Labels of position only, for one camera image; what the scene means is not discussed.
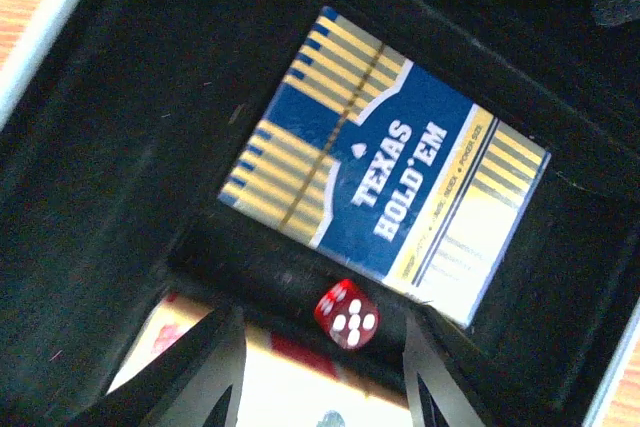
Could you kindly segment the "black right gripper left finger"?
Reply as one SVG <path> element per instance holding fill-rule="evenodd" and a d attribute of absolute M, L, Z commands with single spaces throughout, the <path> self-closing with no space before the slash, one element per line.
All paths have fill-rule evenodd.
<path fill-rule="evenodd" d="M 234 426 L 246 362 L 243 311 L 214 310 L 69 426 Z"/>

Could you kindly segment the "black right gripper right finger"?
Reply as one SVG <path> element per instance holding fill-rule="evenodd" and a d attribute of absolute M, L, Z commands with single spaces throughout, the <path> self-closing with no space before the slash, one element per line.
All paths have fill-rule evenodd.
<path fill-rule="evenodd" d="M 406 317 L 403 352 L 406 397 L 414 426 L 495 426 L 495 417 L 429 332 Z"/>

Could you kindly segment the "red die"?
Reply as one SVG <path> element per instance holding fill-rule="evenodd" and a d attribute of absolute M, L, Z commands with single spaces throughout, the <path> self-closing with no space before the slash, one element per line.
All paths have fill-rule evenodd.
<path fill-rule="evenodd" d="M 357 350 L 375 335 L 380 314 L 374 303 L 350 279 L 331 287 L 314 309 L 323 331 L 342 349 Z"/>

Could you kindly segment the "red playing card box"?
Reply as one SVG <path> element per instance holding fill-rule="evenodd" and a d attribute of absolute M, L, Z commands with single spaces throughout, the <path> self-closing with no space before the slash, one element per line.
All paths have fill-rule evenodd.
<path fill-rule="evenodd" d="M 141 327 L 108 390 L 171 347 L 211 307 L 164 296 Z M 239 426 L 410 426 L 406 397 L 325 356 L 248 324 Z"/>

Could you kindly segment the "blue Texas Hold'em card box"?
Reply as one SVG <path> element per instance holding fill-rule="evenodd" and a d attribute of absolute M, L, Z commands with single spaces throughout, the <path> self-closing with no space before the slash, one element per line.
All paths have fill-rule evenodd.
<path fill-rule="evenodd" d="M 219 198 L 468 327 L 549 159 L 326 7 Z"/>

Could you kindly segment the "aluminium poker case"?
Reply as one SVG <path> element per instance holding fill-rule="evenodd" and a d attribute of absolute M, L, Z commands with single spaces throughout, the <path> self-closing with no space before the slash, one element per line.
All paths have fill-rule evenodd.
<path fill-rule="evenodd" d="M 594 423 L 639 326 L 639 0 L 56 2 L 1 94 L 3 425 L 111 393 L 169 293 L 405 397 L 413 314 L 495 426 Z M 219 198 L 326 7 L 550 155 L 468 327 Z M 344 279 L 380 314 L 357 350 L 314 318 Z"/>

